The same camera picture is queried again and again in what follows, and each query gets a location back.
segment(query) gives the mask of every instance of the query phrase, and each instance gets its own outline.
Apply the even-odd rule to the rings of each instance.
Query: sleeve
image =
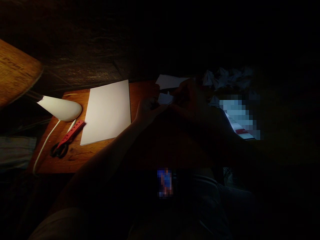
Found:
[[[81,240],[87,239],[87,236],[85,211],[80,208],[67,208],[43,220],[28,240]]]

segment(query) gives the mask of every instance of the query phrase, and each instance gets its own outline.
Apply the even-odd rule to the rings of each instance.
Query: white lamp shade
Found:
[[[38,104],[61,121],[75,120],[82,112],[79,103],[59,98],[43,96]]]

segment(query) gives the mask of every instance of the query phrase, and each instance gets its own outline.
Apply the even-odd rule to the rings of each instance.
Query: smartphone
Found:
[[[158,197],[160,199],[170,198],[172,191],[172,172],[168,168],[159,168],[157,171],[159,191]]]

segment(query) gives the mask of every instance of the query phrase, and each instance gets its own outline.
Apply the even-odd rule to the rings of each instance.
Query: scissors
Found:
[[[81,131],[81,129],[86,125],[86,123],[82,120],[79,120],[71,130],[63,137],[61,142],[56,143],[50,150],[51,157],[63,158],[69,149],[69,144],[73,141],[73,139],[77,136],[77,134]]]

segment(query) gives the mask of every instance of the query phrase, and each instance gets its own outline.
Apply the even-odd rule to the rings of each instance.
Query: wooden table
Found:
[[[139,101],[146,97],[158,96],[159,86],[155,80],[135,82],[129,84],[131,120],[133,121]],[[78,119],[85,120],[89,89],[66,92],[63,99],[78,102],[83,111]],[[34,151],[28,172],[32,168],[39,151],[58,119],[52,117],[41,141]],[[82,132],[69,145],[67,155],[59,159],[49,155],[54,144],[61,141],[66,134],[71,122],[60,122],[49,137],[46,146],[38,160],[37,173],[74,173],[94,154],[109,144],[112,139],[104,140],[85,146],[80,146]],[[125,169],[157,169],[158,167],[210,167],[212,161],[185,132],[165,119],[156,119],[143,131],[123,160],[122,168]]]

